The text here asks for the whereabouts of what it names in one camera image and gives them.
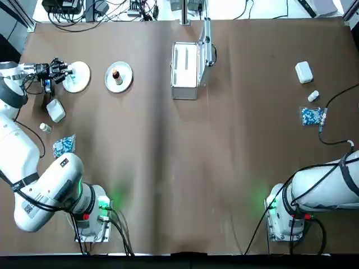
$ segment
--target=white plate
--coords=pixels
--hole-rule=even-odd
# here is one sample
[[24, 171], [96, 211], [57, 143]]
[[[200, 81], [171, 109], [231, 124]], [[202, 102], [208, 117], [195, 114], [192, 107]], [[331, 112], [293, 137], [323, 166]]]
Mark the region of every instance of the white plate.
[[75, 73], [68, 75], [62, 82], [62, 85], [66, 91], [71, 93], [83, 91], [90, 82], [90, 68], [84, 62], [75, 62], [72, 63], [71, 66], [75, 70]]
[[[119, 72], [119, 75], [122, 78], [122, 84], [117, 85], [115, 80], [112, 77], [112, 69], [116, 69]], [[109, 68], [107, 68], [105, 74], [105, 84], [109, 91], [111, 92], [124, 92], [128, 89], [132, 82], [132, 69], [131, 67], [125, 62], [116, 62], [111, 64]]]

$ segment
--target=white bottle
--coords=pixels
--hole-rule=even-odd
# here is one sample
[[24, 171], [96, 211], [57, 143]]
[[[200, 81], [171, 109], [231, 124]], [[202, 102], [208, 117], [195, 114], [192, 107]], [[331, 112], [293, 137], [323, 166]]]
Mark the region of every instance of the white bottle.
[[52, 131], [52, 128], [49, 125], [47, 125], [46, 123], [41, 123], [40, 129], [42, 131], [44, 131], [45, 133], [51, 133], [51, 131]]
[[317, 99], [319, 96], [319, 92], [318, 91], [314, 91], [312, 92], [309, 96], [308, 96], [308, 101], [309, 102], [313, 102], [315, 99]]

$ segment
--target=white robotic arm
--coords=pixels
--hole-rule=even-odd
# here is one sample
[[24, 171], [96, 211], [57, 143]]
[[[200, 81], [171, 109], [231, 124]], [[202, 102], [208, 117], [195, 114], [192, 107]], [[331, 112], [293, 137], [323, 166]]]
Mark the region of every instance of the white robotic arm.
[[56, 64], [58, 70], [65, 70], [58, 60], [47, 66], [0, 63], [0, 178], [14, 192], [14, 218], [22, 230], [38, 231], [58, 209], [63, 209], [74, 215], [83, 242], [107, 242], [110, 224], [100, 221], [99, 216], [109, 216], [103, 208], [110, 207], [111, 203], [101, 186], [82, 181], [84, 166], [80, 158], [71, 153], [63, 154], [39, 176], [39, 149], [13, 122], [27, 101], [20, 87], [24, 76], [42, 73], [45, 75], [40, 77], [53, 79], [51, 74], [58, 72], [47, 70]]
[[[265, 208], [271, 204], [266, 213], [271, 240], [289, 241], [293, 220], [292, 241], [301, 239], [306, 212], [358, 209], [359, 165], [355, 161], [357, 158], [359, 151], [350, 154], [345, 165], [341, 159], [330, 162], [327, 166], [298, 171], [287, 186], [274, 186], [264, 202]], [[336, 167], [329, 165], [337, 163], [340, 164]]]

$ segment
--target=brown bottle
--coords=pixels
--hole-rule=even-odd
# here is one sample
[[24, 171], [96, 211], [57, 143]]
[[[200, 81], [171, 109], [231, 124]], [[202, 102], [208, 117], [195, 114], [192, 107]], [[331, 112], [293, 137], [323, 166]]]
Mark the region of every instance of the brown bottle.
[[122, 84], [122, 77], [119, 75], [119, 72], [115, 68], [112, 69], [112, 77], [115, 80], [117, 85]]

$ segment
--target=metal case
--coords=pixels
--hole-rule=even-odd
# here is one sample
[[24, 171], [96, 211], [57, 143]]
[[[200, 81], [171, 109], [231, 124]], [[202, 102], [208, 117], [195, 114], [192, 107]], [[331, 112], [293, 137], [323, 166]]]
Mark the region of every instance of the metal case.
[[196, 100], [197, 88], [207, 83], [212, 60], [211, 20], [204, 18], [198, 43], [175, 42], [172, 48], [172, 98]]

